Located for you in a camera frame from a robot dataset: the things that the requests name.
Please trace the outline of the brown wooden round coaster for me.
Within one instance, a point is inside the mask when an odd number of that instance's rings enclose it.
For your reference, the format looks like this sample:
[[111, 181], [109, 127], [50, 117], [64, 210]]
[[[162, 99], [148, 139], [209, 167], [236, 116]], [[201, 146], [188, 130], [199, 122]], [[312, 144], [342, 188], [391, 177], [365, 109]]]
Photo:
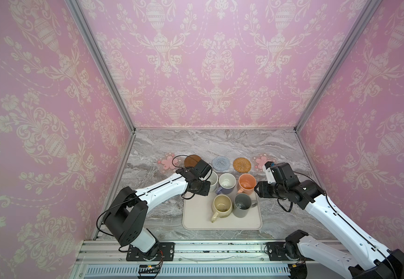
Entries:
[[184, 159], [184, 167], [195, 167], [200, 160], [201, 157], [198, 155], [189, 155]]

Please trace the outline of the white ceramic mug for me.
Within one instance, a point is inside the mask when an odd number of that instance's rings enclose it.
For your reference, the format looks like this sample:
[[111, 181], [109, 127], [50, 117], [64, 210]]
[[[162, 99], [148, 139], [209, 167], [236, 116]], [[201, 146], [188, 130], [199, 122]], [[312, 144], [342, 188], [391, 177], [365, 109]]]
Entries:
[[208, 177], [207, 177], [207, 181], [210, 182], [210, 192], [213, 193], [218, 189], [219, 186], [219, 182], [218, 182], [219, 178], [218, 175], [212, 171]]

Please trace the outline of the pink flower coaster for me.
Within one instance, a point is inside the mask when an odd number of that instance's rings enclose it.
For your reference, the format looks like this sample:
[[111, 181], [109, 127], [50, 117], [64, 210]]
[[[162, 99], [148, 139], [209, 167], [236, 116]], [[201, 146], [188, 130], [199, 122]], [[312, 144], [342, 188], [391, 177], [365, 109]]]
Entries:
[[263, 172], [263, 167], [267, 162], [276, 162], [276, 158], [268, 153], [260, 153], [255, 155], [252, 159], [253, 170], [256, 172]]
[[157, 160], [158, 168], [161, 173], [173, 173], [175, 171], [175, 165], [180, 163], [180, 159], [178, 159], [176, 163], [173, 163], [175, 156], [174, 153], [166, 153]]

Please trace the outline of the blue woven round coaster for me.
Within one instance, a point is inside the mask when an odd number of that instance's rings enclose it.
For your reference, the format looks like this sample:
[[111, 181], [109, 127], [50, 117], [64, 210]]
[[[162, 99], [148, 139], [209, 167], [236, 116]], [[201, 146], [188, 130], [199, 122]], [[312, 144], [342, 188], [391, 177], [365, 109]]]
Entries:
[[217, 172], [226, 172], [230, 169], [230, 160], [225, 156], [217, 156], [212, 160], [212, 167]]

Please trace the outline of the tan rattan round coaster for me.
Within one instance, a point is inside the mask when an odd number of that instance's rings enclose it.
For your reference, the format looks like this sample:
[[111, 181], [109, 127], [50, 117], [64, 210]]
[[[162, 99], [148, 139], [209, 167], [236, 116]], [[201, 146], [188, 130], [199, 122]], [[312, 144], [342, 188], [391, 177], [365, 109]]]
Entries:
[[246, 158], [236, 158], [233, 161], [233, 168], [239, 173], [248, 173], [251, 170], [251, 162]]

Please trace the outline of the grey green ceramic mug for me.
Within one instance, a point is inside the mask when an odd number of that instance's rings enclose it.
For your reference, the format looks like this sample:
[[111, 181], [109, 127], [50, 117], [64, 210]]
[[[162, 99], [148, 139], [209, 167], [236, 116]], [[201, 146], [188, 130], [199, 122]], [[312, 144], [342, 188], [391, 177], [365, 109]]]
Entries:
[[232, 213], [238, 218], [244, 218], [250, 209], [255, 208], [257, 205], [258, 202], [253, 201], [249, 195], [240, 193], [234, 198]]

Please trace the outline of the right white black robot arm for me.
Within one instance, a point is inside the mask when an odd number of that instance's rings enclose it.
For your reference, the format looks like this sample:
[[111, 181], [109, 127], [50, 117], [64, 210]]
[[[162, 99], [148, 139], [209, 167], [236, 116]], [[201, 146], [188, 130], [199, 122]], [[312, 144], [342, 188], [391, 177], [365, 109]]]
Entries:
[[391, 250], [347, 217], [316, 182], [286, 183], [260, 181], [254, 188], [260, 198], [287, 199], [323, 224], [347, 253], [317, 241], [303, 230], [285, 239], [286, 256], [312, 259], [345, 279], [404, 279], [404, 252]]

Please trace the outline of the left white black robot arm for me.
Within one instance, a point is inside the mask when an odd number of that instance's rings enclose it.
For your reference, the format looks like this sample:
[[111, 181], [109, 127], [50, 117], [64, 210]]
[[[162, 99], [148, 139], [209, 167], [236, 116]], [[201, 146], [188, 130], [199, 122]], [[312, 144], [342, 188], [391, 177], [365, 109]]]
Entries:
[[125, 187], [97, 220], [102, 221], [121, 247], [132, 246], [146, 259], [153, 259], [159, 254], [160, 242], [144, 228], [148, 212], [174, 196], [187, 193], [207, 196], [211, 176], [212, 167], [200, 162], [195, 167], [178, 168], [173, 175], [151, 186], [140, 189]]

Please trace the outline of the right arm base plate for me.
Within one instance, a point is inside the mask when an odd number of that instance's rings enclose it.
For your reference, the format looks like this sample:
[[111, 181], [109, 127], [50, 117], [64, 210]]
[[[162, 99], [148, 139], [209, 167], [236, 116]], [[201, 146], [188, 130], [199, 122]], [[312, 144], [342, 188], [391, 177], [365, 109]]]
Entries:
[[312, 261], [312, 259], [302, 256], [297, 246], [291, 243], [268, 242], [265, 244], [264, 252], [269, 256], [270, 261]]

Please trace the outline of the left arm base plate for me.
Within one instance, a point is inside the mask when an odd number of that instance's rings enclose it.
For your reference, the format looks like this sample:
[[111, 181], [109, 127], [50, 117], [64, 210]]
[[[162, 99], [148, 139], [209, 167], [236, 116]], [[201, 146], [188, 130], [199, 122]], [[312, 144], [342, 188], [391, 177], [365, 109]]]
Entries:
[[141, 261], [160, 261], [171, 262], [174, 259], [175, 243], [174, 242], [159, 242], [153, 246], [151, 252], [141, 252], [139, 248], [130, 246], [127, 250], [127, 262]]

